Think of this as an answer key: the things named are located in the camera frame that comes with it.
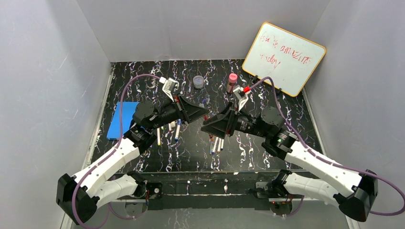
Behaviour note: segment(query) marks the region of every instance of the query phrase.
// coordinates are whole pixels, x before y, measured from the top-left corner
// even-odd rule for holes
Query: blue marker
[[[176,135],[174,136],[174,141],[179,140],[180,126],[181,126],[181,120],[179,119],[177,122],[177,129],[176,129]]]

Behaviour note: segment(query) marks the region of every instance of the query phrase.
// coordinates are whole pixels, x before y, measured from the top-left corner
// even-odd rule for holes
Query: table
[[[230,73],[239,76],[238,84],[245,87],[253,84],[253,77],[242,70],[243,60],[203,60],[203,61],[158,61],[158,62],[118,62],[114,64],[111,86],[107,96],[102,122],[97,137],[92,162],[107,152],[115,141],[106,138],[112,116],[125,84],[134,76],[150,73],[157,76],[172,77],[180,83],[179,91],[193,103],[200,103],[204,98],[210,99],[206,108],[214,115],[223,110],[227,102],[235,99],[226,93],[225,85]],[[204,77],[206,85],[196,90],[192,78]],[[134,82],[125,101],[152,100],[157,106],[163,103],[166,95],[161,91],[161,84],[151,78],[141,78]],[[297,97],[280,94],[281,110],[293,126],[302,135],[306,143],[321,152],[314,124],[311,120],[304,96]],[[253,91],[245,108],[254,115],[266,106],[275,106],[271,86],[262,84]],[[155,142],[143,155],[126,164],[119,172],[196,172],[196,171],[274,171],[280,169],[299,169],[274,158],[265,152],[261,143],[263,138],[235,131],[227,137],[224,150],[220,154],[210,154],[210,139],[200,127],[203,119],[182,126],[180,139],[174,141],[174,133],[166,127],[161,134],[162,145]]]

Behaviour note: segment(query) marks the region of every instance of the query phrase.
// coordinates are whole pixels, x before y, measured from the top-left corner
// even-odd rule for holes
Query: bottle
[[[234,86],[236,81],[238,80],[238,75],[235,73],[229,74],[228,78],[228,85],[226,86],[226,92],[228,93],[233,93],[234,92]]]

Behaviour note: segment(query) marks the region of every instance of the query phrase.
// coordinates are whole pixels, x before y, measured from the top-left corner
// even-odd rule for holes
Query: marble tabletop
[[[100,125],[92,162],[107,152],[115,141],[107,140],[117,102],[125,84],[134,76],[150,73],[157,76],[172,77],[180,86],[177,90],[193,103],[199,104],[204,98],[209,99],[205,105],[212,116],[222,111],[227,102],[235,102],[232,95],[226,93],[225,84],[230,73],[239,76],[239,85],[252,85],[253,77],[242,70],[243,60],[203,60],[203,61],[162,61],[162,62],[118,62],[114,64],[111,86],[107,96],[102,122]],[[192,78],[201,75],[205,79],[205,88],[194,89]],[[151,100],[159,106],[166,99],[161,91],[161,84],[155,79],[141,78],[129,89],[125,101],[141,102]],[[290,97],[279,95],[281,110],[293,126],[302,135],[306,143],[321,152],[320,143],[309,115],[304,96]],[[261,84],[250,95],[246,111],[257,115],[266,106],[275,106],[271,86]],[[165,127],[161,131],[162,145],[155,142],[139,158],[127,163],[120,172],[136,170],[139,172],[187,172],[187,171],[269,171],[280,169],[298,169],[265,152],[261,143],[263,138],[235,131],[234,135],[224,141],[224,150],[211,155],[210,139],[200,130],[203,119],[188,126],[181,127],[179,141],[174,140],[174,133]]]

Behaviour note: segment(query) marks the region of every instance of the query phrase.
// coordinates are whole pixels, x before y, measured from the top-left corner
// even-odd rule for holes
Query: orange border
[[[251,74],[251,75],[253,75],[253,76],[255,76],[256,74],[252,74],[251,72],[248,72],[248,71],[245,70],[245,68],[244,68],[244,66],[245,66],[245,61],[246,61],[246,59],[249,57],[249,53],[250,53],[250,51],[252,50],[253,45],[255,45],[256,39],[257,39],[257,37],[259,36],[259,33],[260,33],[260,31],[262,30],[262,28],[263,28],[263,26],[264,26],[265,24],[269,24],[269,25],[274,26],[274,27],[276,27],[277,29],[280,29],[280,30],[282,30],[282,31],[284,31],[284,32],[288,32],[287,30],[282,29],[282,28],[280,28],[280,27],[278,27],[278,26],[276,26],[276,25],[273,25],[273,24],[271,24],[271,23],[269,23],[269,22],[265,22],[265,23],[262,24],[262,26],[261,26],[260,29],[259,29],[259,32],[257,33],[257,35],[256,35],[256,37],[255,37],[255,40],[254,40],[252,46],[251,46],[250,49],[249,49],[249,52],[247,53],[247,56],[246,56],[246,58],[245,58],[245,60],[243,61],[243,64],[242,64],[242,69],[243,69],[243,71],[245,71],[245,72],[247,72],[247,73],[249,73],[249,74]],[[310,43],[313,43],[313,44],[315,44],[315,45],[317,45],[317,46],[319,46],[319,47],[321,47],[321,48],[323,48],[323,49],[325,50],[325,52],[323,53],[323,55],[322,55],[321,58],[319,59],[319,62],[317,63],[317,65],[315,66],[315,68],[312,70],[311,74],[309,74],[307,80],[306,80],[305,83],[302,85],[301,89],[299,90],[299,92],[298,92],[296,95],[290,95],[290,94],[288,94],[287,92],[285,92],[284,90],[281,90],[282,92],[288,94],[288,95],[291,96],[291,97],[296,97],[296,96],[302,91],[302,88],[304,88],[304,85],[307,83],[308,79],[309,79],[309,78],[311,77],[311,75],[314,73],[314,71],[315,71],[315,69],[317,68],[318,64],[320,63],[320,61],[321,61],[321,60],[323,59],[323,57],[325,56],[325,54],[326,54],[326,48],[323,47],[323,46],[320,45],[320,44],[316,44],[315,42],[312,42],[312,41],[310,41],[310,40],[308,40],[308,39],[305,39],[305,38],[303,38],[303,37],[301,37],[301,36],[298,36],[298,35],[296,35],[296,34],[293,34],[293,33],[291,33],[291,32],[288,32],[288,33],[291,34],[291,35],[294,35],[294,36],[296,36],[296,37],[299,37],[299,38],[301,38],[301,39],[303,39],[303,40],[306,40],[306,41],[308,41],[308,42],[310,42]]]

